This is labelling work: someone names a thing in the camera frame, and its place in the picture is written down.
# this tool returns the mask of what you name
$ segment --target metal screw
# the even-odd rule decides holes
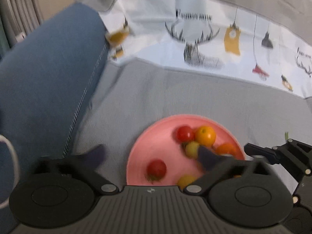
[[[299,198],[297,196],[293,197],[293,203],[296,204],[299,201]]]
[[[105,184],[101,186],[103,192],[115,192],[117,187],[113,184]]]
[[[197,186],[197,185],[190,185],[190,186],[186,187],[186,190],[188,192],[191,192],[191,193],[198,193],[202,190],[202,188],[200,186]]]

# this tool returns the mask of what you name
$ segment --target blue fabric cushion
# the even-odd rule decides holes
[[[74,4],[17,44],[0,63],[0,134],[15,147],[22,180],[40,156],[70,151],[107,57],[105,27],[97,12]],[[0,201],[13,184],[11,156],[0,144]],[[0,234],[16,226],[0,209]]]

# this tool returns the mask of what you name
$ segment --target plate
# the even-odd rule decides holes
[[[236,158],[244,160],[242,147],[236,138],[222,125],[197,115],[174,115],[161,119],[148,127],[133,145],[127,163],[127,185],[130,186],[172,186],[179,178],[189,174],[197,178],[204,174],[199,162],[185,156],[174,135],[180,126],[188,125],[193,129],[209,126],[216,131],[217,147],[223,143],[231,143],[236,148]],[[158,182],[146,179],[147,165],[153,159],[161,159],[167,166],[166,176]]]

